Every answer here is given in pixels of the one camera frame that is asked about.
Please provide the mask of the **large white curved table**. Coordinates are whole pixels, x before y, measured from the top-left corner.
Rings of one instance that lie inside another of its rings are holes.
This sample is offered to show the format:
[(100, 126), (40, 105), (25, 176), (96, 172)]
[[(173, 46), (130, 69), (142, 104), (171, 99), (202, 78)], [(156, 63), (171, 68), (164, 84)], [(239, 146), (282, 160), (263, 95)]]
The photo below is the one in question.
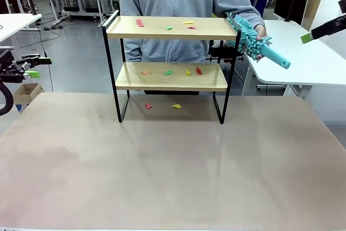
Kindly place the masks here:
[(270, 45), (291, 65), (284, 69), (268, 58), (259, 62), (248, 58), (249, 67), (242, 90), (248, 95), (253, 75), (268, 85), (285, 85), (285, 95), (290, 91), (305, 99), (313, 86), (346, 87), (346, 60), (320, 40), (303, 44), (301, 36), (308, 32), (295, 22), (265, 21)]

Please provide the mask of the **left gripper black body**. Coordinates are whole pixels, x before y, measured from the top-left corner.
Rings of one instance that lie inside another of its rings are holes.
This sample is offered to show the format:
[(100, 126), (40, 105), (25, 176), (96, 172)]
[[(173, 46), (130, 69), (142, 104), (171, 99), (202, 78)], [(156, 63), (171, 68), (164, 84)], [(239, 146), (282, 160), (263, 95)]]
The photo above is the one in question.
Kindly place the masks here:
[(15, 60), (10, 49), (0, 49), (0, 82), (23, 82), (25, 80), (25, 69), (22, 68), (22, 55)]

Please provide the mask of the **black office chair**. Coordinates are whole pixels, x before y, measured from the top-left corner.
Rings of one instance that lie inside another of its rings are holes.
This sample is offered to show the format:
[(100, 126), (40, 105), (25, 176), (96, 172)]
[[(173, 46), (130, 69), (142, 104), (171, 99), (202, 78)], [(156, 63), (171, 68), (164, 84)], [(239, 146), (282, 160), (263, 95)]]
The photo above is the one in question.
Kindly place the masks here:
[(228, 41), (209, 41), (209, 50), (206, 60), (223, 60), (226, 63), (231, 63), (233, 58), (243, 61), (243, 55), (230, 46)]

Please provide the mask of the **person's left hand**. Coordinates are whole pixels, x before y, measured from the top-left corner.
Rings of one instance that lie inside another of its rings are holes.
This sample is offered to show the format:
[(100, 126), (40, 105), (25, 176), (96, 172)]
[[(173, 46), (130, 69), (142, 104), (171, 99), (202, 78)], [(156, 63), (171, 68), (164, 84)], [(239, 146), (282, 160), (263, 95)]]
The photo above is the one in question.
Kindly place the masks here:
[(257, 26), (255, 26), (254, 29), (257, 32), (257, 36), (256, 36), (257, 41), (261, 41), (262, 38), (265, 38), (268, 36), (266, 28), (262, 24), (258, 24)]

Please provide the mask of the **cardboard box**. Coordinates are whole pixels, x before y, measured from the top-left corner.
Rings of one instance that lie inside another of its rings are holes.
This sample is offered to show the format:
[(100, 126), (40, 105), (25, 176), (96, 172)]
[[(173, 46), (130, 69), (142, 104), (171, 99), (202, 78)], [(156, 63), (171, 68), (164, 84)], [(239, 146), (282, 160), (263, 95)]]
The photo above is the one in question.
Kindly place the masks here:
[(30, 104), (44, 90), (39, 83), (24, 83), (14, 93), (15, 105)]

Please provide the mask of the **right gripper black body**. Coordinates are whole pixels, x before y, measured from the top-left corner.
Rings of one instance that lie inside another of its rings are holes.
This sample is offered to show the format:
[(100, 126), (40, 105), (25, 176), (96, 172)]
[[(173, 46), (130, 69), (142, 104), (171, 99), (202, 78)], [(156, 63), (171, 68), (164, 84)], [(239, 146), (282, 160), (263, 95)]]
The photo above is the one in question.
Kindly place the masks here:
[(346, 29), (346, 14), (335, 19), (335, 32)]

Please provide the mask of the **black frame wooden two-tier shelf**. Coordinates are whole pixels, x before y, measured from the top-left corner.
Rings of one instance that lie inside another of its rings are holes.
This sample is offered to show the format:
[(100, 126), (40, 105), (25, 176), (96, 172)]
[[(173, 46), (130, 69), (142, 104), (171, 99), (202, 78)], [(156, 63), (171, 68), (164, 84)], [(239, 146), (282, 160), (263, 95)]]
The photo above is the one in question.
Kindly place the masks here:
[[(140, 28), (136, 20), (141, 19), (144, 27)], [(183, 22), (193, 21), (193, 25), (184, 25)], [(112, 92), (115, 101), (116, 113), (119, 122), (123, 122), (129, 102), (129, 96), (124, 104), (120, 105), (118, 91), (124, 90), (127, 94), (132, 90), (152, 91), (204, 91), (213, 94), (224, 92), (223, 107), (220, 108), (214, 100), (217, 116), (220, 123), (224, 123), (232, 78), (225, 78), (219, 63), (200, 64), (198, 67), (203, 74), (198, 75), (195, 65), (168, 63), (129, 63), (124, 61), (120, 73), (114, 74), (110, 38), (118, 38), (123, 44), (124, 39), (159, 39), (159, 40), (219, 40), (233, 41), (237, 33), (227, 20), (223, 18), (201, 17), (157, 17), (157, 16), (122, 16), (115, 11), (101, 26), (104, 46), (107, 55)], [(173, 74), (164, 76), (163, 73), (172, 70)], [(141, 71), (148, 71), (150, 75), (143, 75)]]

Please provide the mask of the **teal chenille duster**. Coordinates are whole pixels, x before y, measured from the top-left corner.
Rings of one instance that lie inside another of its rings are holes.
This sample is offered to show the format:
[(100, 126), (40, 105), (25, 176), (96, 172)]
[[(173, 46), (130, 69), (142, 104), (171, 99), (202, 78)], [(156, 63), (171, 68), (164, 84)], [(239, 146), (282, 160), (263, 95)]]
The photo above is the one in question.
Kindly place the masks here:
[(262, 55), (284, 69), (290, 67), (290, 62), (270, 47), (271, 37), (263, 37), (258, 40), (257, 31), (247, 19), (239, 15), (233, 17), (231, 13), (226, 13), (226, 16), (228, 22), (237, 33), (236, 39), (229, 41), (230, 46), (236, 51), (242, 54), (245, 53), (253, 60), (256, 60), (257, 56)]

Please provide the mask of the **small white table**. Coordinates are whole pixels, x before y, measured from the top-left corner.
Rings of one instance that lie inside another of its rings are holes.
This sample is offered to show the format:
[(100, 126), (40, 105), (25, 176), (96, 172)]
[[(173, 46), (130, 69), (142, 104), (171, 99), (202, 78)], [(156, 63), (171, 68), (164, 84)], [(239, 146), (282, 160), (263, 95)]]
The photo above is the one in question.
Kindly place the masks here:
[(0, 43), (11, 39), (17, 56), (22, 56), (16, 33), (42, 18), (41, 14), (0, 14)]

